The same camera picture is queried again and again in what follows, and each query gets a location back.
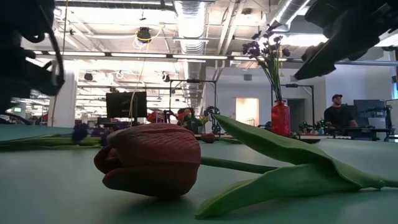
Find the table surface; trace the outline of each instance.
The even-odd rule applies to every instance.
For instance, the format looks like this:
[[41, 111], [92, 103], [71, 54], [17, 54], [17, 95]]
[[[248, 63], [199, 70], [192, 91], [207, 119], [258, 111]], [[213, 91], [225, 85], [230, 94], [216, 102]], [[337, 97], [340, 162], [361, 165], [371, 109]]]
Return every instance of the table surface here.
[[[341, 142], [349, 147], [342, 148]], [[326, 153], [365, 172], [398, 179], [398, 145], [324, 139]], [[242, 144], [201, 143], [204, 156], [268, 166], [289, 164], [267, 158]], [[93, 164], [98, 150], [0, 153], [0, 223], [395, 223], [398, 190], [274, 200], [212, 220], [194, 219], [205, 199], [229, 184], [257, 174], [201, 166], [192, 190], [174, 202], [107, 189]]]

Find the glass vase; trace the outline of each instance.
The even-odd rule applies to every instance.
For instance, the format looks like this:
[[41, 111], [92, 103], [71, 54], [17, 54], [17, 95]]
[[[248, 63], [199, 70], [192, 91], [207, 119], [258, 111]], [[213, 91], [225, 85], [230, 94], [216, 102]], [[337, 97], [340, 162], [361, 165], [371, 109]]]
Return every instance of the glass vase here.
[[271, 109], [271, 131], [284, 137], [290, 137], [290, 108], [285, 101], [275, 101]]

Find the ceiling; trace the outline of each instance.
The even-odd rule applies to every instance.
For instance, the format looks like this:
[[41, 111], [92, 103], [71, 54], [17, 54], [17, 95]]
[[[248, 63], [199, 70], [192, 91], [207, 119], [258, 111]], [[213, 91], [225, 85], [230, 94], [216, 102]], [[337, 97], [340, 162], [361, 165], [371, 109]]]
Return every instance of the ceiling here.
[[[226, 24], [226, 15], [232, 0], [217, 0], [208, 3], [205, 24], [205, 51], [204, 54], [220, 54], [218, 50], [223, 26]], [[127, 1], [74, 1], [69, 0], [66, 10], [65, 1], [56, 1], [57, 9], [54, 11], [55, 21], [53, 29], [61, 50], [64, 51], [93, 51], [93, 52], [147, 52], [161, 54], [181, 54], [182, 48], [178, 40], [178, 17], [173, 10], [156, 10], [160, 1], [136, 1], [137, 4], [122, 4]], [[242, 44], [251, 41], [253, 34], [266, 25], [267, 15], [277, 9], [278, 0], [246, 0], [242, 2], [243, 13], [235, 5], [229, 23], [229, 32], [236, 26], [233, 39], [224, 46], [226, 54], [241, 52]], [[170, 1], [165, 1], [166, 8], [172, 8]], [[293, 57], [300, 57], [303, 51], [312, 44], [318, 44], [325, 38], [321, 30], [315, 25], [304, 21], [303, 16], [307, 7], [293, 20], [289, 49]], [[140, 43], [136, 34], [140, 27], [148, 27], [152, 40], [149, 44]], [[48, 39], [38, 44], [23, 40], [22, 46], [31, 50], [52, 50]], [[39, 58], [37, 64], [45, 63], [49, 59]], [[76, 102], [76, 116], [82, 113], [104, 115], [106, 114], [104, 96], [109, 88], [115, 86], [119, 91], [143, 90], [147, 87], [149, 97], [148, 107], [152, 110], [164, 110], [169, 107], [170, 83], [163, 81], [164, 75], [170, 78], [186, 78], [184, 62], [157, 62], [157, 61], [121, 61], [121, 60], [74, 60], [75, 66], [80, 69], [78, 82], [78, 96]], [[85, 75], [92, 74], [93, 80], [85, 80]], [[186, 85], [177, 86], [172, 98], [172, 107], [181, 108], [190, 106], [190, 97], [187, 95]], [[34, 113], [46, 110], [49, 104], [48, 97], [35, 95], [40, 98]]]

